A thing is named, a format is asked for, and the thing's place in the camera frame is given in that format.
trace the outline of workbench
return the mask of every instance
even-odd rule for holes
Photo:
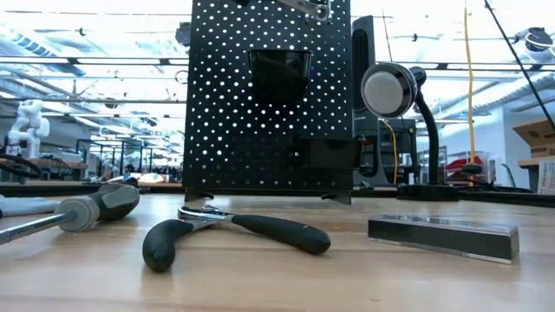
[[[175,218],[182,202],[178,194],[143,195],[118,223],[78,234],[54,228],[0,246],[1,310],[443,312],[555,306],[553,209],[217,196],[209,203],[225,211],[319,227],[330,234],[331,248],[315,257],[222,224],[180,239],[171,271],[155,274],[143,263],[142,240],[155,224]],[[520,258],[508,265],[371,242],[367,219],[383,213],[517,224]],[[0,228],[40,217],[0,219]]]

